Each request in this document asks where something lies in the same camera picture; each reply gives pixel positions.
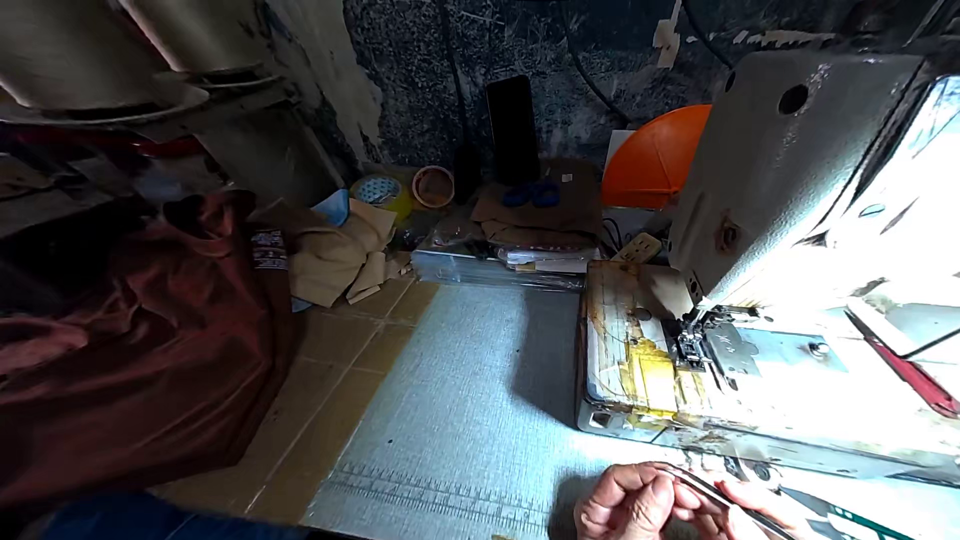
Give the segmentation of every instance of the ruler markings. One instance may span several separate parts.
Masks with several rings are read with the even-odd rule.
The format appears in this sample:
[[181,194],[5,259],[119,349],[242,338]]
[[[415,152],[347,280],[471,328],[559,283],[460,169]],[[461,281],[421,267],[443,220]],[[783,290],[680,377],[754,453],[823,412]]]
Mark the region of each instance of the ruler markings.
[[528,533],[543,532],[550,519],[550,506],[532,498],[524,500],[490,488],[419,479],[379,467],[343,463],[324,484],[365,499]]

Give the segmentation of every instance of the black cable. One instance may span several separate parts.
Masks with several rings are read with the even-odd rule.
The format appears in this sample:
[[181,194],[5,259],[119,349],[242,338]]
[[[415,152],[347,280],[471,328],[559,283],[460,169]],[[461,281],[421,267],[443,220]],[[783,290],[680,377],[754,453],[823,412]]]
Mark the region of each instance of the black cable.
[[620,250],[622,250],[623,248],[617,244],[616,238],[613,237],[613,232],[606,225],[603,226],[603,230],[605,233],[607,233],[607,237],[610,239],[611,246],[613,247],[613,252],[615,254],[620,253]]
[[680,3],[684,7],[684,13],[686,13],[686,21],[690,23],[690,30],[692,30],[693,33],[697,36],[697,38],[704,43],[704,46],[707,47],[707,49],[711,53],[713,53],[713,56],[717,57],[717,60],[722,62],[728,68],[733,69],[733,64],[729,60],[727,60],[727,57],[723,56],[723,53],[721,53],[716,47],[713,46],[713,43],[710,42],[709,37],[706,34],[704,34],[704,30],[700,28],[700,23],[697,22],[697,17],[690,10],[690,6],[688,5],[687,0],[681,0]]
[[[616,241],[614,242],[613,247],[616,248],[616,251],[622,250],[623,235],[620,233],[620,226],[616,224],[616,221],[614,221],[612,217],[605,217],[602,219],[602,221],[609,221],[613,224],[613,228],[616,229]],[[607,230],[607,234],[609,234],[611,236],[611,240],[613,240],[613,235],[610,233],[610,230],[607,229],[606,225],[604,225],[604,229]]]
[[629,124],[632,120],[630,116],[627,116],[627,113],[615,105],[610,98],[604,95],[603,91],[597,87],[596,83],[590,78],[587,74],[587,71],[584,69],[584,66],[580,63],[580,57],[577,56],[577,51],[573,49],[573,41],[570,39],[570,30],[569,23],[566,20],[566,8],[564,8],[564,2],[555,2],[560,5],[560,19],[564,24],[564,37],[566,38],[566,51],[570,53],[570,59],[573,60],[573,66],[577,68],[577,72],[580,73],[580,77],[583,78],[584,83],[587,83],[587,86],[590,87],[590,90],[593,90],[593,93],[596,94],[600,101],[607,106],[607,109],[610,110],[613,114],[616,114],[625,124]]
[[457,90],[457,112],[460,115],[460,125],[464,131],[464,142],[470,140],[469,129],[467,127],[467,102],[464,99],[464,91],[460,87],[460,72],[457,70],[457,62],[453,58],[453,38],[450,32],[450,15],[446,11],[446,0],[437,0],[437,12],[440,15],[440,35],[446,45],[446,63],[450,67],[450,74],[453,76],[453,86]]

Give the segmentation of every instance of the industrial sewing machine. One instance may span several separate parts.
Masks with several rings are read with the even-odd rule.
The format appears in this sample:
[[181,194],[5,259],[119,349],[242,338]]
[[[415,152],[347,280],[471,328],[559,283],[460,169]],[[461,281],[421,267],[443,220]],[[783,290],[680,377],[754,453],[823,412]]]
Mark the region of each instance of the industrial sewing machine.
[[581,430],[960,486],[960,76],[761,52],[715,102],[665,242],[595,261]]

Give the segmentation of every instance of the round hole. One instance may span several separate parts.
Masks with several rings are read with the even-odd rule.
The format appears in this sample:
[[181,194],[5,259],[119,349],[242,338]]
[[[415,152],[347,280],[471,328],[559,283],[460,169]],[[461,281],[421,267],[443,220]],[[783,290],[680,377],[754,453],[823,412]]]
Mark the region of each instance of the round hole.
[[734,243],[736,243],[736,238],[737,238],[737,232],[734,227],[727,227],[726,229],[724,229],[723,241],[725,244],[727,244],[728,246],[732,246]]
[[756,477],[763,481],[770,479],[770,467],[768,467],[766,463],[755,463],[754,472],[756,473]]
[[780,98],[780,113],[793,114],[800,110],[800,107],[806,103],[806,97],[809,92],[805,85],[796,85],[783,93]]

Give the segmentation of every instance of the dark wall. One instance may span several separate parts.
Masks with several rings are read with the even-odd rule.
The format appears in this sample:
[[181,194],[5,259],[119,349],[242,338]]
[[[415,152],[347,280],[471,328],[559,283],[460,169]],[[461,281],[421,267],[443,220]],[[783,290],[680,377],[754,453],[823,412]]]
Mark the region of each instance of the dark wall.
[[[491,144],[484,85],[517,74],[531,80],[544,155],[588,158],[602,166],[610,131],[625,127],[574,69],[556,2],[262,1],[275,56],[307,94],[304,107],[318,136],[346,167],[365,160],[451,164],[461,122],[438,4],[448,9],[468,127],[480,145]],[[671,19],[671,0],[564,4],[587,73],[637,124],[677,107],[709,103],[727,79],[727,68],[703,43],[687,41],[693,32],[683,11],[676,22],[679,53],[672,67],[657,68],[660,49],[653,47],[654,34],[658,21]],[[711,42],[734,63],[763,46],[756,37],[734,43],[743,31],[748,36],[779,30],[830,33],[853,4],[855,0],[690,0],[700,25],[713,33]],[[334,23],[346,32],[341,26],[334,32]],[[347,58],[347,49],[353,59]],[[373,89],[366,81],[357,82],[364,77]]]

